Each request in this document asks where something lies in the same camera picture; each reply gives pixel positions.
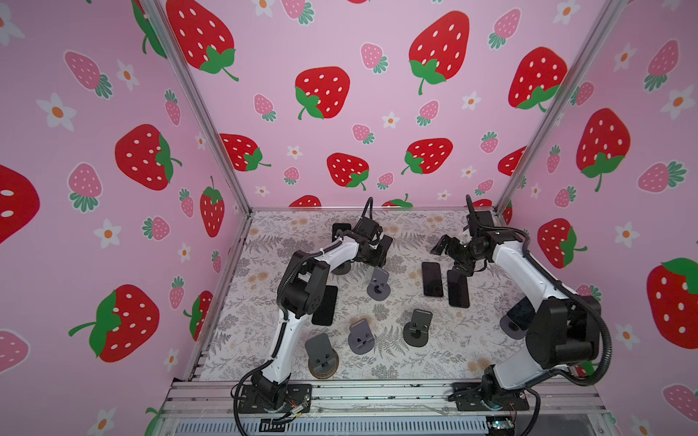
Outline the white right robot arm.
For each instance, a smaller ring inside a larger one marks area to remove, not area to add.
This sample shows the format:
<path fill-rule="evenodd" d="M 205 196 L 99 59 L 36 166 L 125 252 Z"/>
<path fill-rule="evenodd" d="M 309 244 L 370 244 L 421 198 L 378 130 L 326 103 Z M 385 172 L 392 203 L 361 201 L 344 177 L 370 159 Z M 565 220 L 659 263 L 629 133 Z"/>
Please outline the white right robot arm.
<path fill-rule="evenodd" d="M 469 243 L 444 235 L 431 250 L 451 257 L 456 269 L 467 276 L 474 274 L 479 261 L 498 265 L 533 307 L 525 346 L 485 370 L 477 396 L 490 407 L 556 376 L 578 386 L 594 385 L 611 360 L 599 303 L 579 296 L 552 276 L 534 259 L 529 242 L 528 235 L 517 229 L 485 230 Z"/>

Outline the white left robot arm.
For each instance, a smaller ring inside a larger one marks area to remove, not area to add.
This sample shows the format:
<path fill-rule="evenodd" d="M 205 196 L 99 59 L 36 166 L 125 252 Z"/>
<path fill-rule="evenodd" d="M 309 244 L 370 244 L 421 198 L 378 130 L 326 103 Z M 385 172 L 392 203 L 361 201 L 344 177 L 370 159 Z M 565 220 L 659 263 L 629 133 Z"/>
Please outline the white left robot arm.
<path fill-rule="evenodd" d="M 279 318 L 269 358 L 251 375 L 265 406 L 279 409 L 285 402 L 301 330 L 320 307 L 331 272 L 344 263 L 382 267 L 393 241 L 387 235 L 366 238 L 350 231 L 313 253 L 294 253 L 277 289 Z"/>

